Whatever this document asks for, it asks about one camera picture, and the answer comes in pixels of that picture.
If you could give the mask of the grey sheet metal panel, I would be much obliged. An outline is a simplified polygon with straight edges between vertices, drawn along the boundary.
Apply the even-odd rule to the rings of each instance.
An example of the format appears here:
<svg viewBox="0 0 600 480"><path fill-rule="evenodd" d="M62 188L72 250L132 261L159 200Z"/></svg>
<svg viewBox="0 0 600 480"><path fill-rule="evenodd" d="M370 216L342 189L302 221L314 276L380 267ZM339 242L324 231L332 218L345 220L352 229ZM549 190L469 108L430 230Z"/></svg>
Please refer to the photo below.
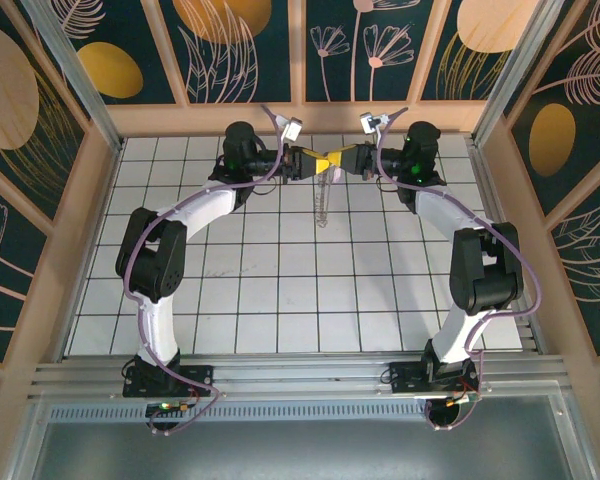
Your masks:
<svg viewBox="0 0 600 480"><path fill-rule="evenodd" d="M356 402L336 418L258 418L225 404L171 437L141 422L46 424L33 480L600 480L546 395L488 398L450 431L404 402Z"/></svg>

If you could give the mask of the aluminium side rail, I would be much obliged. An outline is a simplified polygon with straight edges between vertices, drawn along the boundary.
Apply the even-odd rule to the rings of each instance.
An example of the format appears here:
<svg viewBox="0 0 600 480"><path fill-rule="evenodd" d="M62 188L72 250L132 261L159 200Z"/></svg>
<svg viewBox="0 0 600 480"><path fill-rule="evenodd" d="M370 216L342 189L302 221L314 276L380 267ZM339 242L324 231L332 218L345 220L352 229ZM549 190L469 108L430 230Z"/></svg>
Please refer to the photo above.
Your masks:
<svg viewBox="0 0 600 480"><path fill-rule="evenodd" d="M467 138L467 150L486 216L494 221L505 221L506 214L490 167L481 148L471 136ZM524 282L525 289L522 296L512 301L508 307L508 310L513 310L514 314L493 319L486 326L481 336L486 349L498 352L542 353L542 343L538 342L535 330L536 314L519 314L533 304L535 295L533 283L530 280Z"/></svg>

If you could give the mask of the aluminium frame post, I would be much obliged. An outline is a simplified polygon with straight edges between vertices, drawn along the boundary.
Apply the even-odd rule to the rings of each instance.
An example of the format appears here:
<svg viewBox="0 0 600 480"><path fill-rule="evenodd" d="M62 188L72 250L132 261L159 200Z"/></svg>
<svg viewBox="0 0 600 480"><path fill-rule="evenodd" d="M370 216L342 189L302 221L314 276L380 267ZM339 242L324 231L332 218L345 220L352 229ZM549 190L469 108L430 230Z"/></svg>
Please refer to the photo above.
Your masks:
<svg viewBox="0 0 600 480"><path fill-rule="evenodd" d="M103 0L18 0L32 26L74 88L81 104L117 154L121 137L72 41L87 40L106 16Z"/></svg>
<svg viewBox="0 0 600 480"><path fill-rule="evenodd" d="M485 110L472 133L473 145L480 147L500 119L517 86L535 60L562 9L564 0L540 0L520 40L509 55L488 98Z"/></svg>

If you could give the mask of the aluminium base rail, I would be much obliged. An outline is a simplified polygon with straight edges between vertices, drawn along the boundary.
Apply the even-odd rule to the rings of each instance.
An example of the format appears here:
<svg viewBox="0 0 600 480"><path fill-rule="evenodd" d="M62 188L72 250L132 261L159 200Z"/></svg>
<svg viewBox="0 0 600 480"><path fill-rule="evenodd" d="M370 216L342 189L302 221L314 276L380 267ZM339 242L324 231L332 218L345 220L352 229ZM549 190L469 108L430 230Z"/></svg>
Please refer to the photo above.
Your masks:
<svg viewBox="0 0 600 480"><path fill-rule="evenodd" d="M391 395L381 374L392 362L420 355L405 352L352 354L188 355L181 363L213 367L213 386L226 401L367 399ZM77 356L38 365L30 400L113 401L122 397L121 356ZM485 396L533 395L570 388L561 357L533 352L488 352Z"/></svg>

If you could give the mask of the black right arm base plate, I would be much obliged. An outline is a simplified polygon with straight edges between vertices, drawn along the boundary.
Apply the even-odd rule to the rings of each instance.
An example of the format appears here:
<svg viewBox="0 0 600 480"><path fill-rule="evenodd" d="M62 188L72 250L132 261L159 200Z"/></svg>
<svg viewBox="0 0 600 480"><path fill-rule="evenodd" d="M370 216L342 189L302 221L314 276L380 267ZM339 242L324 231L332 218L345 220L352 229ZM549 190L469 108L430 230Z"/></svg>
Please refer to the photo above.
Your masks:
<svg viewBox="0 0 600 480"><path fill-rule="evenodd" d="M456 364L434 362L391 362L381 374L381 382L391 387L393 394L443 394L458 396L479 387L474 362L465 359Z"/></svg>

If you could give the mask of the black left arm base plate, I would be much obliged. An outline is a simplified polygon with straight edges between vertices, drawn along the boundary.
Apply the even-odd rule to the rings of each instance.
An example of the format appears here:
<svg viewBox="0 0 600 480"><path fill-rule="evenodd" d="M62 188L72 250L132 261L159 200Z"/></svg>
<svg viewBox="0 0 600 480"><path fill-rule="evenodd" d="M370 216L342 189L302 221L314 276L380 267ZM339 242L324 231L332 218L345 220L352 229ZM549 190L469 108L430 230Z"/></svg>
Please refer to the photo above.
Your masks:
<svg viewBox="0 0 600 480"><path fill-rule="evenodd" d="M213 367L208 365L181 365L178 373L189 380L211 385ZM125 398L184 398L191 395L192 385L167 374L164 370L132 364L124 373L122 396Z"/></svg>

